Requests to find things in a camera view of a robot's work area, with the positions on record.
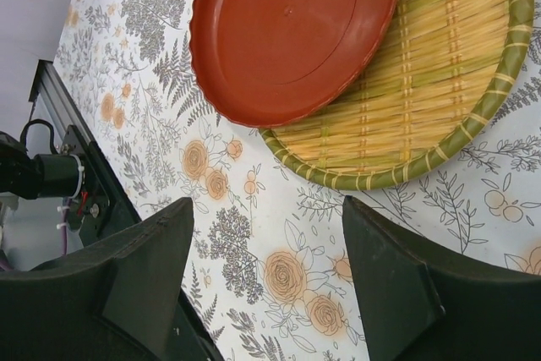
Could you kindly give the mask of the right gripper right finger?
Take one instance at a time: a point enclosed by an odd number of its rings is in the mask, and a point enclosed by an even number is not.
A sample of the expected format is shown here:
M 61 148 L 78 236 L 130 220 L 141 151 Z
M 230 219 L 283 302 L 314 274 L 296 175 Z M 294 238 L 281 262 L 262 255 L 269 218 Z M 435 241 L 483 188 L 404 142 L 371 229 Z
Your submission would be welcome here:
M 353 196 L 342 207 L 372 360 L 538 360 L 540 278 L 458 254 Z

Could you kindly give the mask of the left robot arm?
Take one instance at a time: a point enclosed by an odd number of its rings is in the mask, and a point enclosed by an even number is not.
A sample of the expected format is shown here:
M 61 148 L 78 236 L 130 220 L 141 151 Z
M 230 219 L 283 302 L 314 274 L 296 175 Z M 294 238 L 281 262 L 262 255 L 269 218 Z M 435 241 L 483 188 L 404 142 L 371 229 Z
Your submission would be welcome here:
M 29 129 L 43 125 L 49 130 L 48 154 L 29 157 L 26 146 Z M 76 198 L 85 181 L 85 165 L 74 154 L 62 154 L 54 145 L 54 128 L 46 120 L 30 120 L 18 139 L 1 133 L 1 192 L 25 200 Z

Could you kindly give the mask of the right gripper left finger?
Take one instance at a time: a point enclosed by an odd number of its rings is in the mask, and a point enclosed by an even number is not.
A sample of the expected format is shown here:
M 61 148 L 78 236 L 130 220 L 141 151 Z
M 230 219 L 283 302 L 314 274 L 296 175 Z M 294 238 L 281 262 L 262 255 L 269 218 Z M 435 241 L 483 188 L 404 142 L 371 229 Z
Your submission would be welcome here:
M 164 360 L 194 230 L 189 198 L 30 271 L 1 274 L 3 360 Z

